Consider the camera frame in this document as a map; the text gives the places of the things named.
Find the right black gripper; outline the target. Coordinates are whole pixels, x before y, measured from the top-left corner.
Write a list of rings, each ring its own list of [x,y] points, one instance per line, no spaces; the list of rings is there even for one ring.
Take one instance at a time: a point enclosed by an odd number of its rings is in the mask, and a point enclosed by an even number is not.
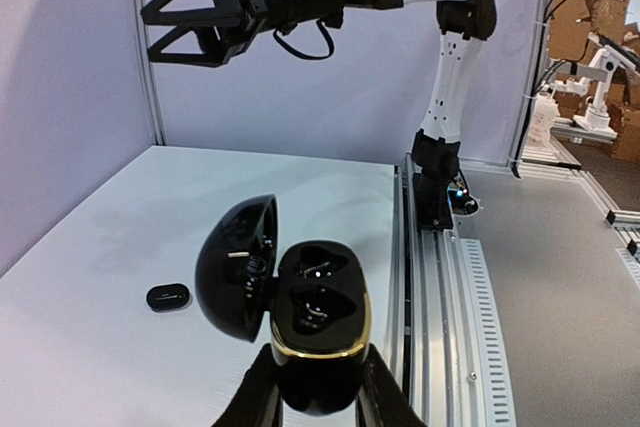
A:
[[[152,63],[221,67],[246,52],[265,26],[264,0],[149,0],[147,26],[176,26],[147,49]]]

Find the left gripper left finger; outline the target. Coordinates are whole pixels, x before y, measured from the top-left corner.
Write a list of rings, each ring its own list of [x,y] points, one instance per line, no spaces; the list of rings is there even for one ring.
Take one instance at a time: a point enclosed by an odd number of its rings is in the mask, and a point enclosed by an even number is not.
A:
[[[276,427],[283,425],[283,401],[271,347],[263,346],[230,403],[213,427]]]

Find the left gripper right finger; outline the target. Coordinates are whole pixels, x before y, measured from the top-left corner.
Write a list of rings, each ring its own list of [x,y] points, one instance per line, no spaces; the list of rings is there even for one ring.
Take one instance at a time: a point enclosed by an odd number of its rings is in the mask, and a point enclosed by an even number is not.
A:
[[[356,397],[360,427],[425,427],[374,344],[369,345],[361,388]]]

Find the glossy black charging case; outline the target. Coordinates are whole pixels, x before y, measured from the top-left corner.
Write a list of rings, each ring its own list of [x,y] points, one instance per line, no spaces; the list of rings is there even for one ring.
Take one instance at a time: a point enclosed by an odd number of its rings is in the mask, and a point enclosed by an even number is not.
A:
[[[311,240],[277,254],[273,194],[241,201],[213,228],[195,266],[199,306],[219,331],[253,342],[269,322],[267,353],[285,402],[314,416],[346,409],[357,396],[372,312],[357,255]]]

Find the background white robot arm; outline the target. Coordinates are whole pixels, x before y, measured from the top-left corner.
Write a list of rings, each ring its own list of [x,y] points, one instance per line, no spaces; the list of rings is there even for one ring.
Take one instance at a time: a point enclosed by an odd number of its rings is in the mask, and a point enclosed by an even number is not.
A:
[[[597,137],[613,141],[617,133],[610,127],[610,115],[606,101],[615,71],[618,68],[631,70],[639,75],[639,56],[630,48],[598,33],[590,33],[587,44],[594,43],[598,49],[585,65],[579,61],[562,61],[558,72],[569,76],[567,80],[552,80],[547,83],[553,94],[569,93],[586,99],[584,115],[574,115],[573,121],[584,131]]]

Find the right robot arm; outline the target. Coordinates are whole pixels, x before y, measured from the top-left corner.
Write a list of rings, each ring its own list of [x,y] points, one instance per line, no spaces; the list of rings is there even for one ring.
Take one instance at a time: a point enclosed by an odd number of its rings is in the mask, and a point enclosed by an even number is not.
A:
[[[262,33],[278,43],[314,22],[323,36],[342,26],[346,8],[400,9],[432,2],[440,30],[438,66],[425,117],[415,134],[411,185],[417,224],[453,225],[450,187],[459,171],[460,127],[471,71],[495,31],[495,0],[150,0],[140,12],[166,33],[147,50],[150,61],[208,68],[243,54]]]

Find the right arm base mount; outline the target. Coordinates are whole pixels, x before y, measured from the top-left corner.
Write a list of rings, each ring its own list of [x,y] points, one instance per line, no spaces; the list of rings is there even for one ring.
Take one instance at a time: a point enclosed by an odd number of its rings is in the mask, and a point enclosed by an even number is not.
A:
[[[432,183],[420,173],[412,177],[417,225],[422,230],[452,230],[455,216],[472,216],[480,209],[479,201],[474,198],[459,173],[445,190],[424,183]]]

